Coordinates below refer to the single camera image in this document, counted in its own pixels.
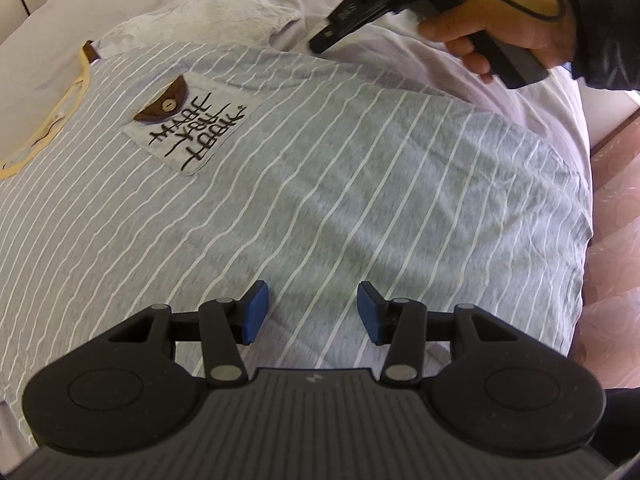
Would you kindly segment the black jacket forearm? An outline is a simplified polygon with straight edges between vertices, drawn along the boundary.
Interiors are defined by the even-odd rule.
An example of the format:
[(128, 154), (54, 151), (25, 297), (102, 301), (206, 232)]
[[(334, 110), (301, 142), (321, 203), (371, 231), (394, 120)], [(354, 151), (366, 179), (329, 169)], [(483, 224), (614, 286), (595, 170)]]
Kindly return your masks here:
[(639, 89), (640, 0), (568, 0), (576, 20), (572, 75), (590, 88)]

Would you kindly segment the person right hand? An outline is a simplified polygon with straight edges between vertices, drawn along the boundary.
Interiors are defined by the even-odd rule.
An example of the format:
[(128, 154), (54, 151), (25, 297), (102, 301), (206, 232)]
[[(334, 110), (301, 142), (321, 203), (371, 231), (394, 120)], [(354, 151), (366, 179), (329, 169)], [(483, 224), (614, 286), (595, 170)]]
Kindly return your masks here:
[(572, 62), (577, 44), (576, 18), (568, 0), (466, 0), (422, 21), (418, 31), (443, 44), (485, 84), (492, 81), (492, 66), (472, 45), (474, 32), (527, 49), (547, 68)]

